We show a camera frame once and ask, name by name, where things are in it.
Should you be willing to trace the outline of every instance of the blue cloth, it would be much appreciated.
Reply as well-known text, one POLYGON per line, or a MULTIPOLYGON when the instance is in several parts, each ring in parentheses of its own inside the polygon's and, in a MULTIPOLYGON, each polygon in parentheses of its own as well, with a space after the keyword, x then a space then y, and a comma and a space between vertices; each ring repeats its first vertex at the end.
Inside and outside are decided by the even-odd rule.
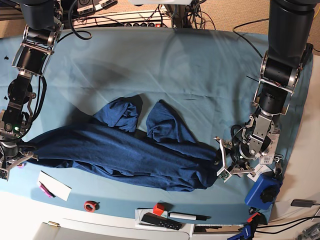
MULTIPOLYGON (((248 121, 255 110, 251 103, 258 83, 246 75, 259 78, 261 59, 233 32, 166 27, 99 27, 90 32, 90 41, 71 35, 56 47, 45 72, 48 87, 43 108, 25 141, 76 119, 87 119, 83 122, 88 123, 92 115, 119 96, 139 94, 143 106, 136 133, 147 132, 147 117, 163 99, 178 111, 199 142, 218 148, 214 137, 230 139, 230 127, 248 121)), ((267 35, 244 34, 265 53, 267 35)), ((0 56, 11 60, 20 44, 21 36, 1 39, 0 56)), ((0 58, 0 96, 7 94, 10 82, 17 77, 10 60, 0 58)), ((284 171, 298 134, 312 69, 311 60, 303 68, 288 113, 280 117, 277 153, 284 157, 284 171)), ((36 78, 32 87, 38 88, 36 78)), ((8 101, 1 97, 0 105, 6 109, 8 101)), ((103 203, 98 214, 132 219, 135 209, 166 202, 173 212, 210 216, 206 224, 243 224, 250 217, 245 197, 253 185, 248 177, 233 176, 226 183, 217 179, 206 190, 167 192, 72 167, 27 164, 22 169, 14 167, 9 181, 0 181, 0 190, 79 211, 84 211, 85 201, 93 200, 103 203), (49 198, 39 189, 40 171, 72 188, 68 201, 49 198)), ((270 213, 271 207, 263 211, 267 219, 270 213)))
POLYGON ((164 101, 147 118, 147 137, 136 130, 139 112, 127 98, 98 111, 90 123, 46 132, 33 140, 39 161, 52 168, 77 168, 128 184, 191 192, 211 187, 221 164, 216 151, 197 144, 179 115, 164 101))

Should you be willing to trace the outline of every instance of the white marker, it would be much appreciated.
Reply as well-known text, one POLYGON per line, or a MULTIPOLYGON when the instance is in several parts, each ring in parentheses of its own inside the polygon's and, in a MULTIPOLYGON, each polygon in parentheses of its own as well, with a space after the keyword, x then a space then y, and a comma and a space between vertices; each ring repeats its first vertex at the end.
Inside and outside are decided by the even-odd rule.
POLYGON ((206 216, 198 216, 198 215, 191 215, 191 214, 184 214, 184 213, 178 213, 178 212, 170 212, 169 213, 170 218, 174 219, 186 219, 186 220, 200 220, 200 221, 206 221, 206 216))

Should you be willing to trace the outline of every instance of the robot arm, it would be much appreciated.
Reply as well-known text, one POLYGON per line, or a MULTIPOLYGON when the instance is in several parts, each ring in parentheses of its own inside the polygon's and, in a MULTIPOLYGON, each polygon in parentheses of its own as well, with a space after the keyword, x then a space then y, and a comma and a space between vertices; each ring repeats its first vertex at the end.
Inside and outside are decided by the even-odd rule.
POLYGON ((23 152, 21 148, 21 138, 30 130, 43 103, 43 99, 39 105, 37 101, 38 110, 33 112, 31 102, 36 98, 36 93, 33 92, 31 80, 33 76, 39 76, 42 80, 41 98, 44 98, 44 73, 64 27, 59 0, 21 0, 20 6, 27 25, 12 62, 19 73, 8 87, 7 109, 0 113, 0 178, 6 180, 10 169, 30 158, 37 159, 32 152, 23 152), (28 112, 23 112, 25 104, 28 112))
POLYGON ((314 8, 320 0, 270 0, 269 48, 262 60, 260 80, 253 104, 256 111, 239 130, 239 141, 225 144, 234 152, 235 164, 225 167, 220 177, 225 181, 234 174, 253 169, 249 160, 271 164, 280 135, 278 119, 288 111, 304 59, 312 48, 307 45, 314 8))

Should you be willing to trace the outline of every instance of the red cube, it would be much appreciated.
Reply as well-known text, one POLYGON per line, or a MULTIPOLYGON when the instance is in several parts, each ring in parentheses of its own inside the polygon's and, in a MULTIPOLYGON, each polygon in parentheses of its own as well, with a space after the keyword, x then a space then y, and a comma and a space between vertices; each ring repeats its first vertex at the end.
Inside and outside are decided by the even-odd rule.
POLYGON ((163 214, 164 211, 165 211, 165 206, 161 205, 160 203, 157 203, 153 207, 153 213, 155 215, 161 216, 161 214, 163 214))

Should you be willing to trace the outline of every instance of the black remote control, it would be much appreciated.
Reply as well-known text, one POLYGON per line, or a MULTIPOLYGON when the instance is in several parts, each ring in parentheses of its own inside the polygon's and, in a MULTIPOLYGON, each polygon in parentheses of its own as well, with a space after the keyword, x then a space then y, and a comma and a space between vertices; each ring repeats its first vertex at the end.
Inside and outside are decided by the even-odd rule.
POLYGON ((143 215, 141 221, 148 224, 154 224, 159 227, 163 227, 167 229, 179 230, 182 227, 182 224, 180 222, 173 221, 171 219, 167 219, 161 216, 157 216, 150 212, 143 215))

